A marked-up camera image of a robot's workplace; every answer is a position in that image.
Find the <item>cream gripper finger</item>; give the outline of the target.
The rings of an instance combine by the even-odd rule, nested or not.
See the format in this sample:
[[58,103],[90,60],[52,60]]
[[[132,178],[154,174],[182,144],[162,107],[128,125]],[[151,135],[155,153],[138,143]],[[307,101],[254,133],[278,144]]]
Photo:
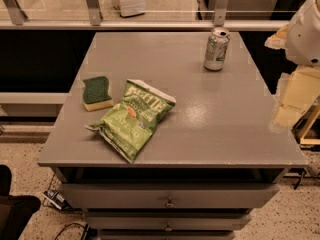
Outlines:
[[264,46],[270,49],[279,50],[286,48],[288,24],[282,26],[272,36],[268,37]]

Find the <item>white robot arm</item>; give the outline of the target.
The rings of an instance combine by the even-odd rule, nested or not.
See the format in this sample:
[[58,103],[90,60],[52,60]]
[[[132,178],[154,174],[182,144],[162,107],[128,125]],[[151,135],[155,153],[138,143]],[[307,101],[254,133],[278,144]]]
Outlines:
[[297,64],[320,66],[320,0],[306,0],[291,18],[264,45],[285,50],[286,58]]

